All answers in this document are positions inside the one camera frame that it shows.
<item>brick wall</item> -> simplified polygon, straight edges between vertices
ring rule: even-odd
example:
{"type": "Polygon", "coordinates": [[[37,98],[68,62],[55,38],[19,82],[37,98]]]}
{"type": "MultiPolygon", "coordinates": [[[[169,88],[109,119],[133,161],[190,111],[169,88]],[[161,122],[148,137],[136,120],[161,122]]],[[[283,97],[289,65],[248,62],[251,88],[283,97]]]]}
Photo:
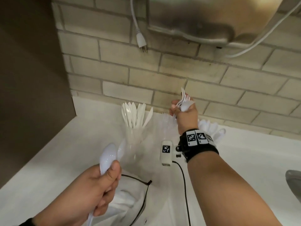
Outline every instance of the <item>brick wall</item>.
{"type": "Polygon", "coordinates": [[[143,0],[136,14],[147,54],[137,48],[129,0],[53,0],[53,11],[73,95],[162,112],[185,87],[200,118],[301,140],[301,14],[227,59],[216,55],[227,48],[147,31],[143,0]]]}

